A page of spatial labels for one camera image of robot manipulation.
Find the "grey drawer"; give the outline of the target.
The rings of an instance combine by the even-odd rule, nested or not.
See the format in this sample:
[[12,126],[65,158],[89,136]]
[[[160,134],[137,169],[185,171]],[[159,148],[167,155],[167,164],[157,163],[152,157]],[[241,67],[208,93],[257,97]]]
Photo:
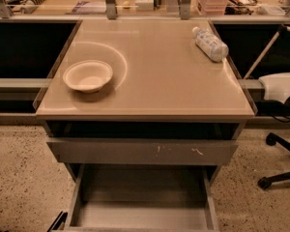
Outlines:
[[59,162],[106,164],[224,165],[235,140],[49,138]]
[[204,168],[94,165],[79,168],[57,232],[219,232]]

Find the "grey drawer cabinet with top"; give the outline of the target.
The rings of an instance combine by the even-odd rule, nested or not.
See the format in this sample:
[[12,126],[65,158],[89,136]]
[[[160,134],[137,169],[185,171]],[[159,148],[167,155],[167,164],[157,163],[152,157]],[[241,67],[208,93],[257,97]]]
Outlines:
[[[81,19],[37,109],[47,140],[236,141],[253,108],[230,64],[211,61],[195,45],[193,26],[176,19]],[[72,90],[63,80],[69,66],[87,60],[103,61],[113,70],[98,92]],[[106,164],[62,163],[74,183],[81,165]],[[210,190],[223,167],[175,166],[204,168]]]

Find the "grey top drawer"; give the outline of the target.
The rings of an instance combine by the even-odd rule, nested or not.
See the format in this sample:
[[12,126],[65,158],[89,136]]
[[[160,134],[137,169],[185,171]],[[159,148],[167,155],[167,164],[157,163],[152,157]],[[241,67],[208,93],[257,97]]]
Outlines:
[[106,164],[224,165],[235,140],[49,138],[59,162]]

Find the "white paper bowl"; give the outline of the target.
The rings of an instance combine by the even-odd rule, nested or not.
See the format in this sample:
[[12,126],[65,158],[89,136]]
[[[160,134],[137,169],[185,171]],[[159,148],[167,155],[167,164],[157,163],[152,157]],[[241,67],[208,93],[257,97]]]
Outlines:
[[87,60],[69,66],[63,75],[65,84],[82,93],[98,92],[112,78],[112,68],[103,61]]

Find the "clear plastic water bottle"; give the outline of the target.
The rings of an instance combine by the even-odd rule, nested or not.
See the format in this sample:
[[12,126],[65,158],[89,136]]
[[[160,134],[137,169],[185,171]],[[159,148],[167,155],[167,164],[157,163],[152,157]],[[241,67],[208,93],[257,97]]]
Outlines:
[[209,29],[194,27],[192,29],[195,44],[213,61],[221,62],[227,57],[229,48]]

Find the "small round yellow ball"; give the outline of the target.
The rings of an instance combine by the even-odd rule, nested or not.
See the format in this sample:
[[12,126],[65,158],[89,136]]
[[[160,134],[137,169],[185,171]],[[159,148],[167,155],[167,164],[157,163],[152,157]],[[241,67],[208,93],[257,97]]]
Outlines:
[[124,1],[122,4],[124,9],[129,9],[131,7],[130,1]]

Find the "purple booklet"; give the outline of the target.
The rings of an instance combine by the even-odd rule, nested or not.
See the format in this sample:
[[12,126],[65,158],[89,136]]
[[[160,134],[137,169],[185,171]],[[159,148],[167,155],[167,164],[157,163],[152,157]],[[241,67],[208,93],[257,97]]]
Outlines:
[[72,14],[103,14],[106,11],[104,2],[79,1],[72,9]]

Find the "white chair seat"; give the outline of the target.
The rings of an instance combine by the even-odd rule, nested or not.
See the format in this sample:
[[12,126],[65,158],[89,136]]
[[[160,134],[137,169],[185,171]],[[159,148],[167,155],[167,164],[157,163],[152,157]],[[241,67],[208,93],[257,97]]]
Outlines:
[[290,72],[264,75],[259,81],[265,89],[265,101],[285,103],[290,98]]

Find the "black object on floor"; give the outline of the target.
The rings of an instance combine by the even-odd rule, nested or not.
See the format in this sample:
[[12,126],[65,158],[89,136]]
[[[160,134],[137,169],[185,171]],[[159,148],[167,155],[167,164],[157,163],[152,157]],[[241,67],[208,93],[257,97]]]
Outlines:
[[67,212],[60,212],[46,232],[54,232],[55,230],[62,230],[65,226],[67,216],[68,216]]

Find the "white stick with black tip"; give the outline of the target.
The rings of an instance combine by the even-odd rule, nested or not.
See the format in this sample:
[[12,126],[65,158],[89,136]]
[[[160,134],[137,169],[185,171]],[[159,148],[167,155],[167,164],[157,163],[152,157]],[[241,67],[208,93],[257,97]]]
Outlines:
[[248,79],[249,76],[252,74],[252,72],[255,70],[255,68],[258,66],[258,64],[261,62],[261,60],[265,57],[266,53],[270,50],[270,48],[273,46],[275,41],[278,39],[281,33],[283,32],[290,32],[290,26],[286,25],[279,25],[277,28],[277,31],[273,35],[273,37],[269,40],[268,44],[265,46],[265,48],[262,50],[260,55],[257,57],[257,59],[254,61],[252,66],[249,68],[247,73],[244,76],[244,79]]

